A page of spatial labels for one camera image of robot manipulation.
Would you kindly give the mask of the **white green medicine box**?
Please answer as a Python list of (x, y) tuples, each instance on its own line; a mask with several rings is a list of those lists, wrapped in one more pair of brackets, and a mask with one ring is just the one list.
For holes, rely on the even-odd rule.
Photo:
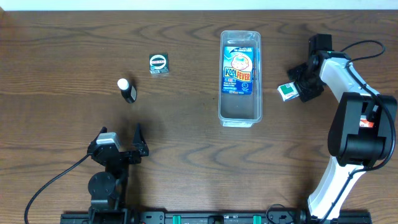
[(283, 101), (289, 101), (299, 97), (299, 93), (294, 82), (286, 83), (278, 86), (277, 91), (280, 93)]

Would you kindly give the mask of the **blue Kool Fever box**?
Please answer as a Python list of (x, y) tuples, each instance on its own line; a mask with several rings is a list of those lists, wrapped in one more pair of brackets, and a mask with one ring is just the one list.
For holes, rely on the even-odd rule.
[(223, 50), (221, 92), (250, 95), (254, 78), (254, 48), (225, 46)]

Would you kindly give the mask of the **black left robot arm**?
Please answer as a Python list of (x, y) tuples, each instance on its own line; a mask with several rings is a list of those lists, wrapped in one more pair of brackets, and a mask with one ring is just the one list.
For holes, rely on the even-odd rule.
[(125, 206), (129, 166), (141, 163), (142, 158), (149, 155), (140, 124), (136, 126), (132, 149), (120, 151), (120, 147), (118, 135), (105, 127), (88, 146), (89, 156), (105, 168), (88, 183), (91, 207), (96, 211), (120, 210)]

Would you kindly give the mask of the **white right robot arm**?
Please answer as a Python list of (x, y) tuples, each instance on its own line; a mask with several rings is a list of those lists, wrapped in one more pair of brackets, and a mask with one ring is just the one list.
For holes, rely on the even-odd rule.
[(319, 223), (339, 217), (356, 181), (386, 165), (396, 145), (397, 100), (371, 88), (353, 62), (344, 52), (314, 50), (307, 62), (288, 71), (303, 102), (320, 96), (324, 86), (338, 101), (328, 133), (328, 166), (307, 200)]

